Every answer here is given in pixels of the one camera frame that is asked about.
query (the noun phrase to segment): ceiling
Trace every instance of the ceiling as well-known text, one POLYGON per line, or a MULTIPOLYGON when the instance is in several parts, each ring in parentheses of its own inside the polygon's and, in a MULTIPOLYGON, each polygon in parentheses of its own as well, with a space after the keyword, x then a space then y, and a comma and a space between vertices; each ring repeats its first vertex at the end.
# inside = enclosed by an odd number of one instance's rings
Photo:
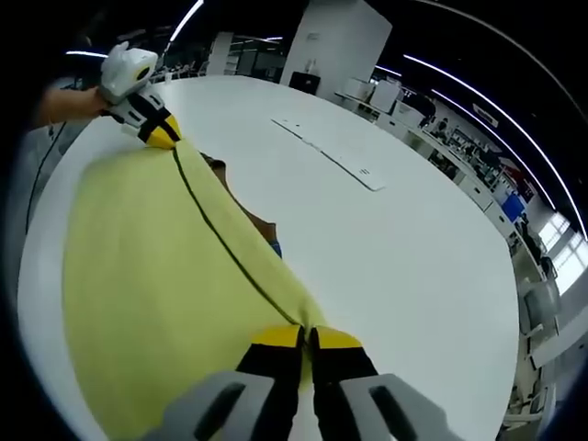
MULTIPOLYGON (((498 104, 553 163, 588 228, 588 63, 577 61, 585 52, 580 7, 569 0, 561 0, 557 6, 528 0, 367 2, 392 24, 379 64, 402 73, 403 82, 424 93, 434 88, 463 107, 471 108, 476 103, 491 113, 499 120, 496 131, 533 170, 557 209, 579 229, 560 181, 511 122, 464 86, 402 55, 410 54, 454 74, 498 104), (444 6, 498 29, 532 53, 550 73, 499 32, 444 6)), ((283 36, 284 44, 289 45, 307 3, 308 0, 205 0, 175 44, 208 43, 217 32, 228 30, 256 37, 283 36)), ((168 1, 151 11, 133 2, 117 3, 116 9, 105 10, 97 17, 86 34, 94 46, 105 51, 117 42, 118 35, 145 29, 153 49, 160 51, 166 36, 193 4, 193 0, 168 1)))

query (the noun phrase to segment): white table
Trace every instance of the white table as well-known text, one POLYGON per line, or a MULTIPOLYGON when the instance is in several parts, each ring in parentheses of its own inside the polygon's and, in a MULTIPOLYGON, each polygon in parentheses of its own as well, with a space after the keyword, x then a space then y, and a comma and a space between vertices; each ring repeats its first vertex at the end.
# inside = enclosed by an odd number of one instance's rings
MULTIPOLYGON (((445 409, 467 440, 494 439, 515 375, 518 314, 506 243, 453 183, 383 130, 314 96, 239 76, 160 84, 186 137, 228 163, 234 195, 277 223, 286 264, 336 328, 445 409), (288 118, 317 145, 360 155, 387 187, 370 192, 271 122, 288 118)), ((62 253, 81 172, 139 148, 109 119, 93 122, 58 165, 31 222, 18 313, 28 354, 59 411, 84 439, 104 439, 74 378, 62 324, 62 253)), ((320 439, 311 393, 291 439, 320 439)))

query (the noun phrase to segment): ceiling light strip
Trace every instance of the ceiling light strip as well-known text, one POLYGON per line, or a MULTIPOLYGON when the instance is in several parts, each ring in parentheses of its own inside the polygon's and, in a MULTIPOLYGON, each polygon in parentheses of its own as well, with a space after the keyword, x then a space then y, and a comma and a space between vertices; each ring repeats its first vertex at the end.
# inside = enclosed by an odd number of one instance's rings
POLYGON ((533 177, 533 179, 535 179, 535 182, 537 183, 538 187, 541 189, 541 191, 543 192, 543 194, 545 195, 545 197, 547 198, 549 205, 551 205, 551 207, 553 209, 555 209, 555 205, 553 205, 553 201, 551 200, 551 198, 548 195, 547 190, 541 185, 541 183, 539 182, 539 180, 537 179, 537 177, 533 174, 533 172, 531 171, 531 169, 528 167, 527 164, 525 164, 525 162, 521 159, 521 157, 516 154, 516 152, 513 150, 513 148, 508 145, 508 143, 503 140, 498 133, 496 133, 494 130, 492 130, 488 125, 486 125, 485 122, 483 122, 481 119, 479 119, 478 117, 476 117, 473 113, 471 113, 469 110, 465 109, 464 107, 460 106, 458 103, 456 103, 454 100, 452 100, 451 98, 443 95, 441 92, 436 91, 435 89, 431 89, 432 92, 434 94, 437 94, 439 96, 441 96, 442 98, 444 98, 447 102, 453 104, 455 107, 461 109, 464 113, 466 113, 467 115, 469 115, 471 118, 473 118, 474 120, 476 120, 479 124, 482 125, 482 127, 484 129, 486 129, 487 131, 489 131, 492 135, 494 135, 494 137, 500 141, 502 144, 504 144, 504 146, 513 154, 513 156, 518 160, 519 163, 521 163, 523 165, 523 167, 527 170, 527 172, 531 175, 531 177, 533 177))
POLYGON ((501 113, 501 115, 503 115, 505 118, 507 118, 521 133, 523 133, 523 135, 525 135, 525 137, 529 140, 529 142, 531 142, 531 144, 533 144, 533 146, 537 149, 537 151, 539 152, 539 154, 541 155, 541 157, 543 157, 543 159, 545 160, 545 162, 549 165, 549 168, 551 168, 551 171, 553 172, 553 174, 560 181, 560 184, 563 187, 563 190, 566 192, 566 195, 568 196, 568 199, 570 200, 571 207, 573 208, 574 212, 576 213, 576 216, 577 216, 578 221, 580 223, 580 228, 582 229, 582 233, 583 233, 584 239, 586 241, 588 241, 588 233, 586 232, 586 228, 584 227, 584 223, 582 221, 582 216, 580 215, 580 211, 578 210, 578 207, 576 206, 576 203, 574 202, 573 198, 571 197, 570 190, 566 187, 565 183, 563 182, 563 179, 561 178, 560 174, 556 170, 555 166, 551 163, 551 161, 549 160, 549 158, 541 150, 541 148, 538 146, 538 144, 535 142, 535 140, 533 138, 531 138, 531 135, 529 135, 525 131, 525 129, 523 129, 510 115, 508 115, 504 110, 502 110, 497 104, 495 104, 493 101, 491 101, 486 95, 484 95, 479 90, 474 89, 471 85, 468 85, 467 83, 461 81, 459 78, 453 76, 451 73, 445 72, 444 70, 439 69, 436 66, 433 66, 433 64, 429 64, 428 62, 424 62, 424 61, 419 60, 418 58, 414 58, 414 57, 412 57, 410 55, 404 54, 403 56, 407 60, 410 60, 412 62, 418 62, 419 64, 421 64, 423 66, 426 66, 426 67, 428 67, 430 69, 433 69, 434 71, 437 71, 440 74, 443 74, 443 75, 445 75, 448 78, 451 78, 452 80, 456 81, 457 83, 460 83, 461 85, 463 85, 464 87, 466 87, 469 91, 473 92, 474 94, 476 94, 477 96, 479 96, 480 98, 482 98, 484 101, 486 101, 488 104, 490 104, 492 107, 494 107, 496 110, 498 110, 501 113))
POLYGON ((177 25, 177 28, 175 28, 174 33, 172 34, 172 38, 169 39, 170 43, 172 41, 175 40, 175 37, 177 37, 177 34, 180 33, 180 30, 182 30, 182 28, 184 27, 184 25, 187 23, 187 21, 192 18, 192 16, 194 15, 194 13, 196 13, 196 11, 198 11, 200 9, 200 7, 204 5, 204 0, 198 0, 191 8, 189 11, 187 11, 187 14, 184 16, 184 18, 182 18, 182 21, 180 21, 180 24, 177 25))
POLYGON ((84 55, 86 57, 97 57, 97 58, 108 58, 108 55, 104 53, 97 53, 97 52, 87 52, 87 51, 67 51, 65 55, 84 55))
POLYGON ((391 69, 388 69, 387 67, 376 66, 376 69, 380 69, 381 71, 388 72, 389 74, 395 74, 395 75, 398 75, 398 76, 402 76, 401 73, 394 72, 391 69))

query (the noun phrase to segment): white cabinet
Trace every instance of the white cabinet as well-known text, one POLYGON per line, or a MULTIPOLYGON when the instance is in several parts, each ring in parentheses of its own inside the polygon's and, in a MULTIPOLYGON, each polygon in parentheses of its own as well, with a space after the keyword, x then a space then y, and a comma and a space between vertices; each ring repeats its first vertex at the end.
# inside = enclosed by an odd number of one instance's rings
POLYGON ((515 226, 508 220, 502 207, 496 202, 493 201, 484 213, 504 238, 508 238, 515 232, 515 226))
POLYGON ((478 184, 467 176, 463 178, 458 187, 461 188, 461 190, 482 209, 482 211, 485 211, 494 201, 492 194, 487 187, 478 184))

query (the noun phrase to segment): yellow cloth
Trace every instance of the yellow cloth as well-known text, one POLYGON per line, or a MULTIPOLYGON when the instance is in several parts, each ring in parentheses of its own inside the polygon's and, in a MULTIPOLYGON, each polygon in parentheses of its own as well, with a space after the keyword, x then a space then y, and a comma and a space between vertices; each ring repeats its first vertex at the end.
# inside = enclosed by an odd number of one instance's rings
POLYGON ((143 435, 208 374, 236 367, 251 338, 317 305, 187 142, 92 164, 70 216, 65 331, 77 380, 110 439, 143 435))

